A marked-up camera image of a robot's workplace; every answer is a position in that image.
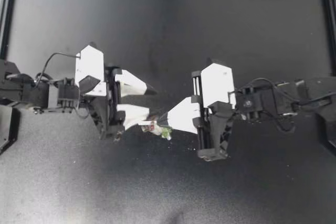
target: cable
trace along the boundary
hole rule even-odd
[[[86,119],[86,118],[89,117],[90,112],[88,111],[88,108],[87,108],[87,107],[85,107],[85,108],[86,108],[86,110],[87,110],[87,112],[88,112],[88,114],[86,114],[86,115],[81,115],[81,114],[79,114],[79,112],[78,112],[78,110],[77,110],[76,107],[74,107],[73,109],[75,110],[75,113],[78,115],[79,118],[81,118],[81,119]]]
[[[327,97],[332,96],[332,95],[336,95],[336,92],[330,92],[330,93],[324,94],[324,95],[322,95],[320,97],[316,97],[314,99],[308,100],[308,101],[302,103],[301,105],[307,105],[307,104],[309,104],[311,102],[317,102],[318,100],[321,100],[323,98],[327,98]]]
[[[35,79],[37,79],[39,76],[41,76],[42,75],[42,77],[45,77],[45,78],[47,78],[47,80],[52,80],[53,78],[50,76],[50,75],[48,75],[47,73],[37,73],[36,75],[35,75]]]
[[[0,88],[0,90],[4,90],[4,91],[22,91],[23,89],[15,89],[15,88]]]
[[[287,94],[286,92],[280,90],[280,89],[278,88],[278,86],[276,86],[276,84],[275,84],[273,81],[271,81],[271,80],[269,80],[269,79],[267,79],[267,78],[256,78],[256,79],[253,79],[253,80],[250,81],[249,83],[243,85],[243,86],[240,87],[239,89],[236,89],[235,91],[230,92],[230,93],[240,92],[242,89],[250,87],[254,82],[257,82],[257,81],[266,81],[266,82],[268,82],[269,84],[271,84],[271,86],[272,86],[272,87],[273,87],[279,94],[281,94],[282,96],[284,96],[284,97],[287,98],[288,100],[290,100],[290,101],[292,101],[292,102],[296,102],[296,103],[299,103],[299,102],[300,102],[300,100],[298,100],[298,99],[296,99],[296,98],[290,96],[290,95]]]
[[[291,122],[291,127],[289,129],[284,128],[284,126],[280,123],[279,119],[276,118],[274,115],[272,115],[269,111],[263,110],[261,113],[266,114],[268,117],[270,117],[273,122],[275,123],[276,127],[279,131],[283,133],[293,133],[295,131],[295,125],[293,122]]]
[[[55,55],[63,55],[63,56],[67,56],[67,57],[70,57],[70,58],[80,58],[80,56],[76,56],[76,55],[69,55],[69,54],[65,54],[63,52],[54,52],[52,55],[50,55],[50,57],[48,58],[48,60],[44,64],[43,70],[40,73],[38,73],[39,77],[38,77],[38,79],[37,79],[37,81],[35,83],[34,89],[37,88],[37,86],[41,82],[42,77],[45,75],[45,71],[46,71],[48,63],[50,62],[50,60],[52,59],[52,57],[55,56]]]

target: black table surface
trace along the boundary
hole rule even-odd
[[[124,102],[162,113],[192,93],[208,57],[237,86],[331,73],[322,0],[16,0],[7,59],[34,76],[52,52],[90,41],[159,92]],[[55,58],[47,72],[74,68]],[[102,141],[90,118],[23,111],[0,156],[0,223],[335,223],[336,156],[313,115],[295,122],[293,134],[237,122],[230,158],[207,163],[193,134],[134,127]]]

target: small object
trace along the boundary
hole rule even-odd
[[[160,127],[156,120],[153,121],[142,121],[138,123],[141,126],[143,132],[151,132],[154,135],[161,136],[167,140],[171,140],[172,129],[170,127]]]

